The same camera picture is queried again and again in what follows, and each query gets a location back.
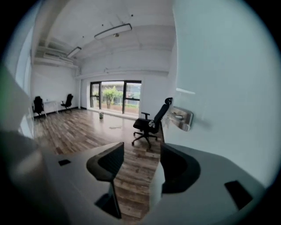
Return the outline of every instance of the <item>window sill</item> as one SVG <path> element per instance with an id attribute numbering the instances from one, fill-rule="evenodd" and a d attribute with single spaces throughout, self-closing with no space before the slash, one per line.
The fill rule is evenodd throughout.
<path id="1" fill-rule="evenodd" d="M 94 111 L 94 112 L 102 111 L 106 115 L 117 116 L 117 117 L 130 119 L 130 120 L 137 120 L 138 119 L 138 116 L 129 115 L 129 114 L 122 114 L 122 113 L 118 113 L 118 112 L 112 112 L 112 111 L 104 110 L 104 109 L 87 108 L 87 110 L 91 110 L 91 111 Z"/>

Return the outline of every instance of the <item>chair seat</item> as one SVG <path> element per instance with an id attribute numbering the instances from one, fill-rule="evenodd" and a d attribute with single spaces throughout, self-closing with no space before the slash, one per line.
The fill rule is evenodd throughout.
<path id="1" fill-rule="evenodd" d="M 153 127 L 150 127 L 148 124 L 151 120 L 146 120 L 143 118 L 138 118 L 135 123 L 133 124 L 133 127 L 139 130 L 143 131 L 149 131 L 151 133 L 157 133 L 156 129 Z"/>

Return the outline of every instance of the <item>chair backrest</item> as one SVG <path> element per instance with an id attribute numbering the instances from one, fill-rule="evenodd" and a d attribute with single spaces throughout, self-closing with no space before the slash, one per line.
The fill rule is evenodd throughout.
<path id="1" fill-rule="evenodd" d="M 168 111 L 168 109 L 170 107 L 170 104 L 172 103 L 172 99 L 173 98 L 166 98 L 165 104 L 162 105 L 160 111 L 154 117 L 154 123 L 155 123 L 155 128 L 156 129 L 159 128 L 160 121 L 162 120 L 162 118 L 165 115 L 165 113 Z"/>
<path id="2" fill-rule="evenodd" d="M 35 113 L 41 113 L 42 111 L 44 111 L 43 100 L 40 96 L 36 96 L 33 103 L 34 103 L 34 112 Z"/>
<path id="3" fill-rule="evenodd" d="M 68 94 L 67 95 L 67 98 L 66 98 L 66 103 L 65 105 L 68 107 L 68 106 L 71 106 L 71 100 L 73 99 L 73 95 L 72 94 Z"/>

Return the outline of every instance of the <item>black window frame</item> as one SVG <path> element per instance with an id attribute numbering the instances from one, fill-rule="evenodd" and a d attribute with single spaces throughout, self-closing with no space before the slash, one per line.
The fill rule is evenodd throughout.
<path id="1" fill-rule="evenodd" d="M 91 108 L 93 108 L 93 98 L 94 97 L 98 97 L 99 99 L 99 109 L 101 109 L 101 83 L 102 82 L 114 82 L 114 81 L 123 81 L 124 82 L 124 87 L 123 87 L 123 102 L 122 102 L 122 114 L 125 113 L 125 100 L 133 100 L 133 101 L 140 101 L 140 98 L 127 98 L 126 97 L 126 92 L 127 92 L 127 83 L 140 83 L 141 84 L 141 80 L 107 80 L 107 81 L 97 81 L 97 82 L 91 82 L 90 83 L 90 106 Z M 98 96 L 97 95 L 93 95 L 92 94 L 92 85 L 93 84 L 98 84 L 99 88 L 98 88 Z"/>

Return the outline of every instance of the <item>small trash bin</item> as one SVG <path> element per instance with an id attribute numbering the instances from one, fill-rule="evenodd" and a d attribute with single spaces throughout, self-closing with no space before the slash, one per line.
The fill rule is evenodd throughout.
<path id="1" fill-rule="evenodd" d="M 104 112 L 99 112 L 98 115 L 100 116 L 100 119 L 104 118 Z"/>

